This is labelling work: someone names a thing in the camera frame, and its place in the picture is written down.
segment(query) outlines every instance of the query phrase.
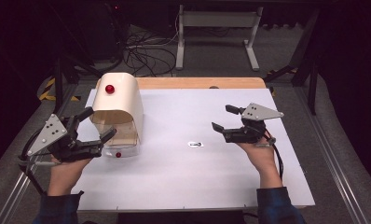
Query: table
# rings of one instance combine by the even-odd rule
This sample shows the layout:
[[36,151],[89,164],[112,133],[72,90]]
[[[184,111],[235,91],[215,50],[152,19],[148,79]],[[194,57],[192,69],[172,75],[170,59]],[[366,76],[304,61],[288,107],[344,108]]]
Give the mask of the table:
[[[247,106],[253,101],[275,109],[262,79],[143,77],[138,81],[144,103],[141,153],[130,158],[103,155],[94,159],[74,187],[74,192],[86,191],[79,211],[117,213],[256,207],[258,172],[241,149],[225,143],[223,136],[213,131],[211,122],[228,128],[241,125],[239,117],[226,112],[225,104]],[[204,89],[212,85],[221,89]],[[93,91],[87,105],[92,100]],[[79,125],[79,139],[89,141],[98,137],[93,124],[85,121]],[[282,121],[271,119],[266,120],[266,124],[278,138],[277,147],[284,162],[283,183],[289,189],[293,204],[314,205]],[[204,147],[191,148],[187,141],[200,141]]]
[[185,52],[184,27],[248,27],[253,30],[248,39],[244,40],[247,56],[254,71],[259,70],[257,59],[255,58],[253,43],[257,33],[258,24],[262,15],[262,7],[257,11],[251,12],[215,12],[215,11],[186,11],[184,6],[179,10],[179,43],[177,45],[176,69],[183,69]]

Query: hand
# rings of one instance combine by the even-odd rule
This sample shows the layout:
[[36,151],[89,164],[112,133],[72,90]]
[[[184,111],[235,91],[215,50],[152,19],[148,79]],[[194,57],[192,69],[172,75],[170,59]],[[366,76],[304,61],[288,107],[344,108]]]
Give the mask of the hand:
[[[267,144],[265,137],[257,144]],[[260,188],[271,189],[282,187],[282,180],[276,168],[273,147],[257,147],[255,144],[238,143],[249,157],[250,162],[260,174]]]
[[62,196],[70,194],[72,188],[80,178],[84,167],[92,159],[82,161],[64,162],[51,167],[51,179],[49,180],[48,196]]

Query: beige box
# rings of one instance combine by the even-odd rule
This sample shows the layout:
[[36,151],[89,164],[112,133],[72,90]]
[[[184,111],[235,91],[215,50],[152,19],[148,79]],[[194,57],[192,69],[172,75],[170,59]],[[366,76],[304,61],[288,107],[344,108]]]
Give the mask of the beige box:
[[90,120],[99,133],[112,126],[117,130],[104,145],[103,154],[117,158],[138,155],[144,110],[136,78],[128,73],[106,73],[96,89]]

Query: red button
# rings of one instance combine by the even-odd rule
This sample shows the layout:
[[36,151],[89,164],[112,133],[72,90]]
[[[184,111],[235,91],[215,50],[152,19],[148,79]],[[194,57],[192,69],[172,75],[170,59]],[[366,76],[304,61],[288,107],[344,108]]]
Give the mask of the red button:
[[114,86],[107,85],[105,90],[106,90],[107,93],[112,94],[114,92]]

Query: wrist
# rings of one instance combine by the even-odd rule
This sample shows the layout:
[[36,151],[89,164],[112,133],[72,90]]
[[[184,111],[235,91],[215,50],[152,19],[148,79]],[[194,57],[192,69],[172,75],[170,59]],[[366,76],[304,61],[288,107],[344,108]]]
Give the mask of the wrist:
[[254,167],[260,174],[273,175],[273,173],[279,173],[275,161],[262,161],[255,163]]
[[261,189],[273,189],[273,188],[280,188],[283,186],[282,180],[279,176],[279,173],[276,167],[264,169],[258,172],[260,174],[260,188]]
[[48,196],[62,196],[62,195],[68,195],[71,192],[72,192],[72,189],[49,185],[48,190],[47,190],[47,195]]

